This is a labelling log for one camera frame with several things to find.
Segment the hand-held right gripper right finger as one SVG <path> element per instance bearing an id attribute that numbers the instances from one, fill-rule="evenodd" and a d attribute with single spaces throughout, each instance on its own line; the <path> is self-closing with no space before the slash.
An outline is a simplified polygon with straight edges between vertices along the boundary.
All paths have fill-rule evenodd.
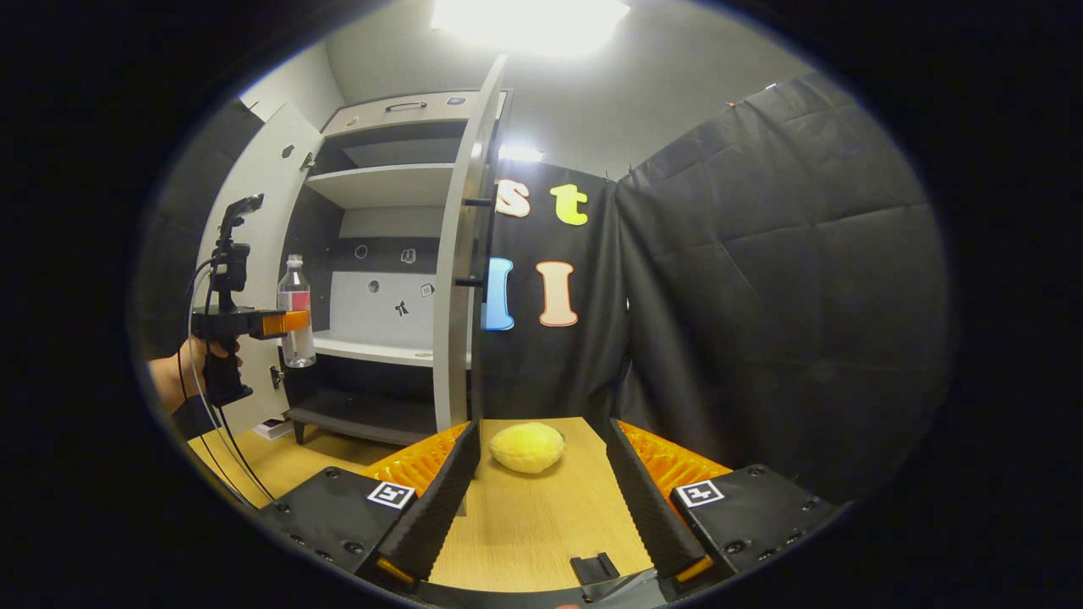
<path id="1" fill-rule="evenodd" d="M 732 469 L 622 420 L 606 424 L 606 459 L 647 555 L 677 589 L 775 562 L 838 516 L 766 465 Z"/>

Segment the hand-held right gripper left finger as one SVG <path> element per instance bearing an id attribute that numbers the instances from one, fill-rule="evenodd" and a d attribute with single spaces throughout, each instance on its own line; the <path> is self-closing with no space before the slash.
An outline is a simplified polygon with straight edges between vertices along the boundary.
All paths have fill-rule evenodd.
<path id="1" fill-rule="evenodd" d="M 298 550 L 412 592 L 429 579 L 481 459 L 479 422 L 404 448 L 368 475 L 326 467 L 259 510 Z"/>

